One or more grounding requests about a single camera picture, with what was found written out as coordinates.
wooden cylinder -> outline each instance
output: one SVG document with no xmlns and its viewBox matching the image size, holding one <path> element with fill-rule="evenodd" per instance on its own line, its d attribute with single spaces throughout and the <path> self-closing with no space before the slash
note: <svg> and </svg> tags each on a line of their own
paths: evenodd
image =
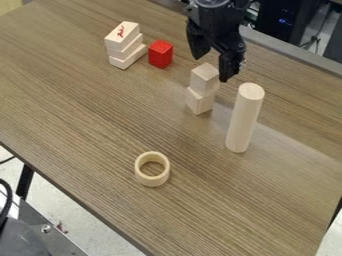
<svg viewBox="0 0 342 256">
<path fill-rule="evenodd" d="M 253 83 L 240 85 L 226 138 L 231 151 L 242 153 L 247 150 L 264 97 L 261 86 Z"/>
</svg>

stacked wooden blocks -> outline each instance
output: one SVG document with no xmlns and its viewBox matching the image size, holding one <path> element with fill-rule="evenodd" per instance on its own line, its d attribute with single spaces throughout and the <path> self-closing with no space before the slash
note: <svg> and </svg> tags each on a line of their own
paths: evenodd
<svg viewBox="0 0 342 256">
<path fill-rule="evenodd" d="M 127 69 L 146 52 L 138 23 L 124 21 L 105 37 L 110 64 Z"/>
<path fill-rule="evenodd" d="M 195 115 L 212 109 L 215 102 L 215 94 L 220 89 L 218 76 L 218 70 L 209 63 L 204 63 L 191 71 L 186 102 Z"/>
</svg>

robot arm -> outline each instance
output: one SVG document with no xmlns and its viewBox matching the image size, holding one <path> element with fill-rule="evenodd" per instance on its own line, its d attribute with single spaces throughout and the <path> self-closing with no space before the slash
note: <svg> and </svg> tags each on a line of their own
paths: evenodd
<svg viewBox="0 0 342 256">
<path fill-rule="evenodd" d="M 187 7 L 187 37 L 194 58 L 211 47 L 220 53 L 220 81 L 239 73 L 246 44 L 239 33 L 250 0 L 191 0 Z"/>
</svg>

wooden cube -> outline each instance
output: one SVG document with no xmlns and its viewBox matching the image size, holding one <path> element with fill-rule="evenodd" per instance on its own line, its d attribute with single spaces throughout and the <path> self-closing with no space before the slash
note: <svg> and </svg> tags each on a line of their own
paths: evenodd
<svg viewBox="0 0 342 256">
<path fill-rule="evenodd" d="M 191 70 L 190 88 L 201 96 L 211 95 L 220 88 L 219 72 L 209 63 Z"/>
<path fill-rule="evenodd" d="M 148 49 L 148 62 L 158 68 L 166 68 L 172 62 L 173 46 L 162 40 L 153 42 Z"/>
<path fill-rule="evenodd" d="M 141 44 L 131 55 L 129 55 L 126 59 L 120 60 L 114 57 L 109 56 L 110 64 L 120 68 L 127 69 L 134 62 L 136 62 L 139 58 L 141 58 L 147 52 L 147 47 L 144 44 Z"/>
<path fill-rule="evenodd" d="M 213 108 L 214 102 L 215 92 L 207 96 L 201 96 L 190 87 L 187 88 L 186 104 L 195 115 L 199 115 L 211 110 Z"/>
<path fill-rule="evenodd" d="M 142 44 L 142 42 L 143 42 L 143 35 L 140 33 L 122 51 L 117 51 L 113 48 L 107 48 L 107 53 L 111 57 L 114 57 L 114 58 L 117 58 L 120 60 L 124 60 L 129 55 L 131 55 Z"/>
<path fill-rule="evenodd" d="M 105 37 L 105 45 L 123 51 L 139 33 L 138 23 L 124 21 Z"/>
</svg>

white block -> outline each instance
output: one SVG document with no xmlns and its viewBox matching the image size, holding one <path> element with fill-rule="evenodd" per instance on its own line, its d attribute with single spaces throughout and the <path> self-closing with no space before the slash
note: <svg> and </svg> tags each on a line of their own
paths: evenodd
<svg viewBox="0 0 342 256">
<path fill-rule="evenodd" d="M 147 52 L 147 47 L 144 44 L 141 44 L 131 55 L 129 55 L 126 59 L 120 60 L 117 58 L 113 58 L 109 56 L 110 64 L 121 68 L 126 69 L 131 66 L 134 62 L 136 62 L 139 58 L 141 58 Z"/>
<path fill-rule="evenodd" d="M 138 23 L 124 21 L 105 37 L 105 45 L 122 51 L 140 33 Z"/>
<path fill-rule="evenodd" d="M 253 83 L 240 85 L 226 138 L 231 151 L 242 153 L 247 150 L 264 97 L 261 86 Z"/>
<path fill-rule="evenodd" d="M 107 53 L 111 57 L 114 57 L 114 58 L 117 58 L 120 60 L 124 60 L 130 54 L 132 54 L 134 52 L 134 50 L 136 50 L 139 47 L 139 45 L 142 44 L 142 42 L 143 42 L 143 35 L 140 33 L 122 51 L 117 51 L 117 50 L 112 49 L 112 48 L 107 48 Z"/>
<path fill-rule="evenodd" d="M 207 96 L 201 96 L 190 87 L 186 90 L 186 104 L 195 115 L 202 114 L 213 108 L 215 92 Z"/>
<path fill-rule="evenodd" d="M 211 95 L 220 89 L 219 72 L 209 63 L 191 70 L 190 88 L 202 96 Z"/>
</svg>

